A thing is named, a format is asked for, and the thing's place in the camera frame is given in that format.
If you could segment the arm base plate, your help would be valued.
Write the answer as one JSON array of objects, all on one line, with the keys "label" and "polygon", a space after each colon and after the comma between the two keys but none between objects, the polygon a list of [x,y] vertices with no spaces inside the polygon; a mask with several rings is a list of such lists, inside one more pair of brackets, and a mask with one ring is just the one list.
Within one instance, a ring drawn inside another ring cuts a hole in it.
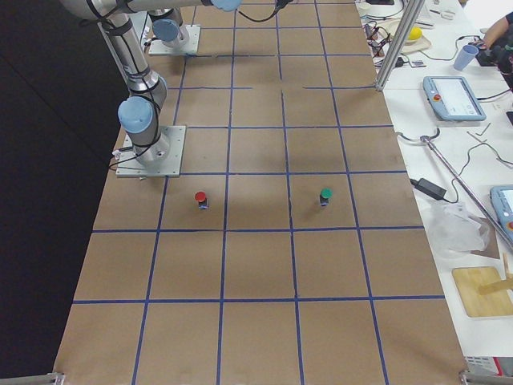
[{"label": "arm base plate", "polygon": [[149,55],[194,56],[200,40],[200,25],[177,26],[174,22],[155,23]]},{"label": "arm base plate", "polygon": [[119,164],[115,166],[117,177],[179,177],[186,136],[185,126],[159,126],[160,138],[142,156],[135,158],[128,134],[123,146],[129,150],[121,152]]}]

